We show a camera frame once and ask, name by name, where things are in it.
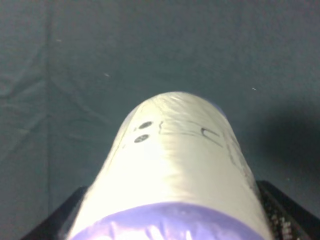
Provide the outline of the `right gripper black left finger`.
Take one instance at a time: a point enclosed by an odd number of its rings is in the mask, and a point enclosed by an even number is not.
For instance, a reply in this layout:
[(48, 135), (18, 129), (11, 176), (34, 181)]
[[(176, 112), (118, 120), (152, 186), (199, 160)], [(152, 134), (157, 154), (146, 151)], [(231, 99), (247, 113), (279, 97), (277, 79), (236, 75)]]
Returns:
[(76, 189), (50, 216), (21, 240), (65, 240), (87, 190), (87, 186)]

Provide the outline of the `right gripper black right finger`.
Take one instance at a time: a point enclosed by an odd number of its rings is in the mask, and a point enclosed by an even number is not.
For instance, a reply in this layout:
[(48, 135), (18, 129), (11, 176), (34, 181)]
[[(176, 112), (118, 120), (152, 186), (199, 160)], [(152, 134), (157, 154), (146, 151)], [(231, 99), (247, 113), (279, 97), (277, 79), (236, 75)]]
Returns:
[(320, 240), (320, 219), (268, 181), (256, 182), (276, 240)]

